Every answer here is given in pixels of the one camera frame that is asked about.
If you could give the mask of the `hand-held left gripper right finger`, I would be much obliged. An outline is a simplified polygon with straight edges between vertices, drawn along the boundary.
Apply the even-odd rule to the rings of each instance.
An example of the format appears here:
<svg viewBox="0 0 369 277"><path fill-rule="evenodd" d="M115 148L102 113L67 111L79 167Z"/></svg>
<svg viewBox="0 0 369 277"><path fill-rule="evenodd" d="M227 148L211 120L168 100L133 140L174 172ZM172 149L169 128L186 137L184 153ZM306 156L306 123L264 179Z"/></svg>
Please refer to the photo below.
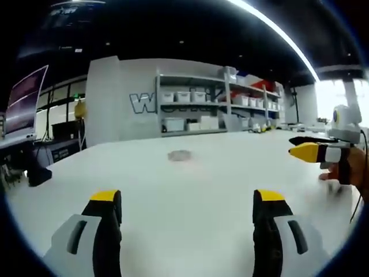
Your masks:
<svg viewBox="0 0 369 277"><path fill-rule="evenodd" d="M316 276L329 260L319 231L278 192L254 191L253 225L253 276Z"/></svg>

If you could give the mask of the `person's right hand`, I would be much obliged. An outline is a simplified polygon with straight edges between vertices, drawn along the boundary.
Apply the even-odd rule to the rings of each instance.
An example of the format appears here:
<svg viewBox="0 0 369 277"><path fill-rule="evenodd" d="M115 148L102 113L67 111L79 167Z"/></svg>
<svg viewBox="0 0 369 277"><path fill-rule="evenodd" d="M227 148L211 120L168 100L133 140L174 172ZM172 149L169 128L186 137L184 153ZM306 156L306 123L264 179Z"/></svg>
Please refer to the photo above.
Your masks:
<svg viewBox="0 0 369 277"><path fill-rule="evenodd" d="M350 166L350 185L357 188L363 198L365 204L368 204L368 155L361 149L353 147L350 149L347 161ZM319 175L319 180L338 180L339 168L338 164L333 163L328 168L327 173Z"/></svg>

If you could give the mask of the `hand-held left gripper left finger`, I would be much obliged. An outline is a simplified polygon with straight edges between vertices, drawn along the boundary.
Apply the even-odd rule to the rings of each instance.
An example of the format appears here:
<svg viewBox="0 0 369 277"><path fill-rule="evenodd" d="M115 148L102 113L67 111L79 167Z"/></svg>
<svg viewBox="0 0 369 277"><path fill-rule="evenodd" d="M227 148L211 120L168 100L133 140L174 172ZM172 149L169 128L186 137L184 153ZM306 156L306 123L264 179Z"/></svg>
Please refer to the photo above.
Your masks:
<svg viewBox="0 0 369 277"><path fill-rule="evenodd" d="M120 190L99 191L52 235L43 262L56 276L121 276Z"/></svg>

